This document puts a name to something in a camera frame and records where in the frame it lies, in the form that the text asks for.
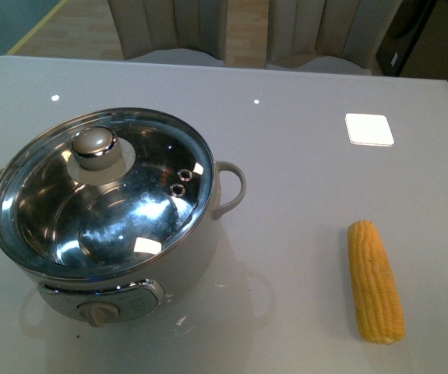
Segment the glass lid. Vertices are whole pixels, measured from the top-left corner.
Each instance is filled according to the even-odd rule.
[[[51,277],[107,277],[172,248],[212,187],[210,149],[183,121],[136,108],[84,115],[38,136],[2,173],[0,246]]]

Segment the lid handle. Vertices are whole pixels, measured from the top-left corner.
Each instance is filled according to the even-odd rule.
[[[107,169],[122,156],[116,133],[103,126],[89,127],[76,134],[71,151],[79,165],[91,171]]]

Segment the pot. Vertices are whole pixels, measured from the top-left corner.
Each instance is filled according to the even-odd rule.
[[[241,189],[220,204],[222,171]],[[171,115],[116,108],[44,132],[0,170],[0,248],[58,312],[92,326],[143,316],[209,265],[246,190]]]

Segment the yellow corn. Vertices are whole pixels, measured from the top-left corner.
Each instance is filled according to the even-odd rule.
[[[373,343],[402,340],[404,312],[378,229],[371,221],[357,221],[347,238],[358,332]]]

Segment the chair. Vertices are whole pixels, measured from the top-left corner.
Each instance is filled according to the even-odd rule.
[[[108,0],[123,58],[224,66],[228,0]]]
[[[402,0],[270,0],[266,67],[371,75]]]

